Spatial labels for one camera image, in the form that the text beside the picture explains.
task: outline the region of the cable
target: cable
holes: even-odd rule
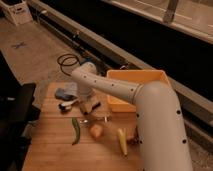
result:
[[[75,61],[70,64],[65,64],[65,62],[70,59],[75,59]],[[68,74],[67,72],[64,71],[63,67],[70,67],[70,66],[76,65],[77,63],[80,65],[80,60],[77,55],[71,54],[71,53],[66,53],[57,58],[57,63],[60,65],[61,72],[65,75],[71,77],[70,74]]]

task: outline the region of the small fruit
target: small fruit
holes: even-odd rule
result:
[[[118,139],[120,142],[121,150],[125,156],[127,156],[127,143],[126,143],[126,129],[118,129]]]
[[[94,124],[90,128],[90,134],[92,135],[94,139],[98,139],[99,137],[101,137],[103,134],[103,131],[104,131],[103,127],[98,124]]]

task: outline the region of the black chair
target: black chair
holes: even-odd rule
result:
[[[22,137],[29,121],[38,120],[40,110],[32,105],[36,84],[20,85],[0,51],[0,170],[15,162],[22,169],[30,139]]]

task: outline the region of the floor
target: floor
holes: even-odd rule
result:
[[[64,53],[75,52],[36,22],[15,27],[0,18],[0,49],[21,83],[37,84],[35,105],[39,108],[48,83],[70,81],[61,73],[56,60]],[[213,156],[192,140],[189,140],[189,146],[194,170],[212,171]]]

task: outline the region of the green pepper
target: green pepper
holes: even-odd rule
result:
[[[72,145],[75,145],[75,144],[77,144],[79,142],[80,133],[81,133],[80,126],[79,126],[77,118],[72,118],[72,125],[73,125],[73,127],[75,129],[75,135],[76,135],[75,136],[75,140],[73,141]]]

